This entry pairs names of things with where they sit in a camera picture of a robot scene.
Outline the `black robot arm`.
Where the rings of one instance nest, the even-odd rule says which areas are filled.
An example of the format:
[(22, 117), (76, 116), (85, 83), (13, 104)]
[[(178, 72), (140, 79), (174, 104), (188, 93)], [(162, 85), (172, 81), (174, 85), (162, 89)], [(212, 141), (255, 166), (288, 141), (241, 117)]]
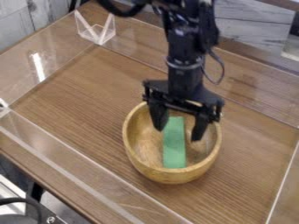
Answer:
[(168, 111), (181, 111), (194, 117), (190, 140), (198, 141), (210, 123), (220, 119), (223, 99), (205, 87), (205, 58), (219, 43), (220, 30), (214, 19), (214, 0), (132, 0), (132, 7), (118, 9), (112, 0), (96, 0), (98, 5), (121, 18), (136, 16), (149, 5), (162, 20), (168, 42), (165, 80), (142, 82), (145, 101), (153, 127), (162, 130)]

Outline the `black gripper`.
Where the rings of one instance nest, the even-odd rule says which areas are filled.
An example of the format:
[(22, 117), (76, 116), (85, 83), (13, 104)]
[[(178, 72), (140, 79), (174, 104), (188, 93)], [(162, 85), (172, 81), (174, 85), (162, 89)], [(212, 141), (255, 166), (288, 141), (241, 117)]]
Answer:
[(201, 62), (188, 65), (168, 63), (166, 66), (165, 80), (142, 81), (142, 100), (149, 108), (153, 127), (164, 130), (169, 109), (184, 112), (194, 117), (190, 140), (200, 141), (208, 124), (220, 120), (224, 100), (204, 87), (206, 72)]

